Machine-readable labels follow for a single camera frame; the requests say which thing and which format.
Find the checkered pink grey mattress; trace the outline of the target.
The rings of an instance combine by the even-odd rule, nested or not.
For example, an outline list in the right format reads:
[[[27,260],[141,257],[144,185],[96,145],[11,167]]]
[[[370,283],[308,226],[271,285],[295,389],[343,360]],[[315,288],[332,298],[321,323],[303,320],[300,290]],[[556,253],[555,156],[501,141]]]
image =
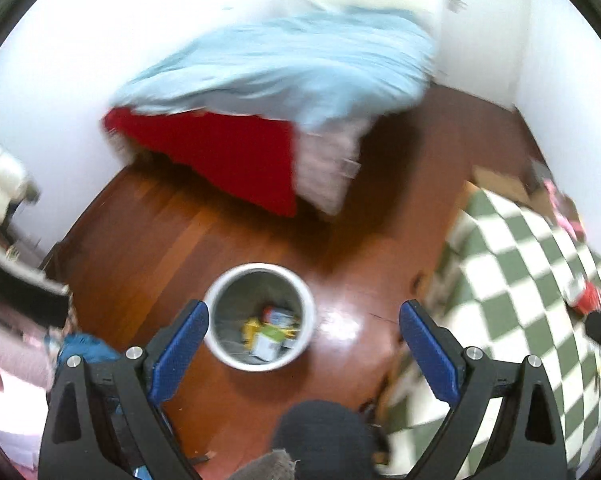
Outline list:
[[[361,139],[372,127],[372,119],[358,119],[339,122],[332,130],[295,131],[295,194],[322,214],[337,216],[360,169]]]

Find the brown cardboard box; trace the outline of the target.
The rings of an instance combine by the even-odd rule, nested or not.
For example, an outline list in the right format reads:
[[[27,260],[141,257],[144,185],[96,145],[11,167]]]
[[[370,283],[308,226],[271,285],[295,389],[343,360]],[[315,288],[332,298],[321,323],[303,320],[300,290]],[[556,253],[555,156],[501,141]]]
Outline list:
[[[472,182],[479,188],[491,191],[517,205],[525,206],[544,217],[553,215],[547,183],[546,168],[533,160],[523,172],[523,177],[503,174],[481,166],[472,169]]]

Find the black white cloth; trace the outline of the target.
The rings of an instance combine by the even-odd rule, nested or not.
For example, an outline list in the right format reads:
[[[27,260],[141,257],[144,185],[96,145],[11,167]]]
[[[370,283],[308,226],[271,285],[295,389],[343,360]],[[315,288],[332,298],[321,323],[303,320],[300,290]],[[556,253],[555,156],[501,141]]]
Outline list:
[[[63,328],[72,308],[67,285],[50,280],[46,274],[9,258],[0,247],[0,300],[32,322],[43,327]]]

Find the green white checkered tablecloth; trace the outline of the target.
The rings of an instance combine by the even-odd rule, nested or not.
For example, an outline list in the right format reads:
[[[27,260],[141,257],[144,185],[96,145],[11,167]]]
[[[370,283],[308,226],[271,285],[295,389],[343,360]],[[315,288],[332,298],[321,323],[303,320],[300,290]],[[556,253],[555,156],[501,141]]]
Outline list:
[[[601,257],[540,214],[473,188],[448,231],[421,301],[462,346],[491,359],[543,361],[577,468],[601,423],[601,348],[563,294],[585,278],[601,291]]]

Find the blue jacket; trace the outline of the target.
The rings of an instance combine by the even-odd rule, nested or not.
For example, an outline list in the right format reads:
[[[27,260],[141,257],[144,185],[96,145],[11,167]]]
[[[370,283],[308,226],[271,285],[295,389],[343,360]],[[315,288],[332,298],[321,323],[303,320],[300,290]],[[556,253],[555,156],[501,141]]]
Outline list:
[[[88,364],[114,362],[120,358],[120,353],[110,347],[102,339],[86,333],[69,334],[64,338],[58,365],[63,365],[71,356],[80,356]]]

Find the pink plush toy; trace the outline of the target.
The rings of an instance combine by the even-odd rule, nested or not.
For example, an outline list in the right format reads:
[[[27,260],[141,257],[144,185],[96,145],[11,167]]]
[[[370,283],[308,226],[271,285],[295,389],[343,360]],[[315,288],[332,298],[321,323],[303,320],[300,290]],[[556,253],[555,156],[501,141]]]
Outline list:
[[[537,193],[538,205],[543,207],[543,215],[570,234],[573,240],[585,243],[586,234],[581,217],[570,196],[562,193],[555,182],[543,180]]]

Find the red cola can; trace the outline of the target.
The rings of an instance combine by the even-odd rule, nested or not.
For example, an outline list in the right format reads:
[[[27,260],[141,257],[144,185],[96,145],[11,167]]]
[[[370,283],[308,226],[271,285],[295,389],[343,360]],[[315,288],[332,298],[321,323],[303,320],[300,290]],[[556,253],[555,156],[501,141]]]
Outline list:
[[[566,304],[581,315],[601,310],[601,290],[593,282],[578,278],[564,292]]]

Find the white round trash bin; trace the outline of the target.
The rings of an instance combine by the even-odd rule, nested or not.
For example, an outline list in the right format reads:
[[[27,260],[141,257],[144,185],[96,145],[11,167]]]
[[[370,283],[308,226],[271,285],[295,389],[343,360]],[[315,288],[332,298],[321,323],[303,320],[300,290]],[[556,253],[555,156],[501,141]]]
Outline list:
[[[223,289],[235,278],[252,271],[272,272],[289,280],[290,283],[292,283],[296,288],[300,298],[302,298],[304,307],[302,331],[300,332],[300,336],[298,337],[294,348],[281,360],[261,366],[245,365],[229,358],[229,356],[227,356],[227,354],[218,347],[215,336],[212,333],[212,311],[214,311],[215,301],[218,299],[220,292],[222,292]],[[283,266],[276,266],[275,264],[271,263],[246,263],[224,272],[214,283],[212,283],[212,285],[210,285],[204,297],[204,301],[209,310],[209,329],[207,335],[205,336],[205,344],[207,348],[209,348],[209,351],[212,352],[215,358],[217,358],[220,362],[223,362],[224,365],[234,368],[235,370],[242,370],[242,372],[272,372],[273,370],[279,370],[279,368],[291,364],[307,349],[316,327],[317,309],[314,296],[310,292],[308,285],[294,272],[285,269]]]

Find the grey fuzzy left slipper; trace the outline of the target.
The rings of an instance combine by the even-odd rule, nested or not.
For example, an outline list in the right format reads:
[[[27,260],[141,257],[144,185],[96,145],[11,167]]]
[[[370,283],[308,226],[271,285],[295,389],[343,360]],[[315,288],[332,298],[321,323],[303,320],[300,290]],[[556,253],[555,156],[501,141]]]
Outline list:
[[[295,480],[296,462],[285,450],[273,450],[230,474],[228,480]]]

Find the green white cardboard box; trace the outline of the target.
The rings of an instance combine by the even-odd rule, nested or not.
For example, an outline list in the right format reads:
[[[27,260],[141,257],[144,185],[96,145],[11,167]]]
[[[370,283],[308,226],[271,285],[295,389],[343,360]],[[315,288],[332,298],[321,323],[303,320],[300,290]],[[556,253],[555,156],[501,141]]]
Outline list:
[[[276,326],[263,325],[255,334],[250,348],[250,354],[264,362],[274,361],[281,351],[286,336],[283,330]]]

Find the yellow snack wrapper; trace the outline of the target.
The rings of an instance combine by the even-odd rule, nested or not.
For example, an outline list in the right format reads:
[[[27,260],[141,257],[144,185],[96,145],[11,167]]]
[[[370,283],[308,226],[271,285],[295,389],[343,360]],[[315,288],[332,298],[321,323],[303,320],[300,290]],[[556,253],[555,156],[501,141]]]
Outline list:
[[[249,318],[242,327],[242,340],[244,347],[252,349],[255,336],[263,330],[277,330],[285,339],[295,339],[299,328],[297,326],[280,327],[270,323],[261,323],[258,318]]]

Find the pink fuzzy garment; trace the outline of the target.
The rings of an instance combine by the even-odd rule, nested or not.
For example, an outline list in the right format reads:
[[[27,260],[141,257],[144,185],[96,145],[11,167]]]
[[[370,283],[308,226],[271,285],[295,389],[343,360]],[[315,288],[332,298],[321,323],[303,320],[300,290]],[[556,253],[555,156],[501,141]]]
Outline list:
[[[0,370],[46,391],[54,383],[54,364],[46,349],[28,344],[1,325]]]

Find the grey bin liner bag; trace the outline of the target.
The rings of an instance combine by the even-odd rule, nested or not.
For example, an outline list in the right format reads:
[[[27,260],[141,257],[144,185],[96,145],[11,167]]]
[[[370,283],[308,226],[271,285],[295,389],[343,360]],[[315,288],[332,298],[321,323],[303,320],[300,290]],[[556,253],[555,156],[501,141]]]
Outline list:
[[[261,322],[261,311],[267,306],[292,311],[297,320],[295,326],[299,328],[296,338],[284,341],[279,356],[272,362],[255,359],[242,340],[243,324],[249,318],[258,318]],[[212,311],[212,333],[218,347],[229,358],[241,364],[261,366],[281,360],[294,348],[301,336],[303,321],[302,298],[289,280],[272,272],[252,271],[235,278],[220,292]]]

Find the red blue printed packet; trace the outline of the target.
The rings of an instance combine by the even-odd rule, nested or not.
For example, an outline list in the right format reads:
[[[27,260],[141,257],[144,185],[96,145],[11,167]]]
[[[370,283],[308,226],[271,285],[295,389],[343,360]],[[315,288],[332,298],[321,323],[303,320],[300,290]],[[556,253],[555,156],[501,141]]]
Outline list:
[[[261,322],[274,327],[293,328],[297,324],[295,314],[284,308],[267,306],[261,311]]]

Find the dark trouser leg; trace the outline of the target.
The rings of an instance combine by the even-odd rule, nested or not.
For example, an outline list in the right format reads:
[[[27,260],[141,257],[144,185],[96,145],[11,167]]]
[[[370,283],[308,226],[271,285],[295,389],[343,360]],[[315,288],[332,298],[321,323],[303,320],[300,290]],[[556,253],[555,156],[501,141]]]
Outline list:
[[[342,404],[295,404],[279,418],[270,446],[290,456],[295,479],[377,478],[372,431],[360,414]]]

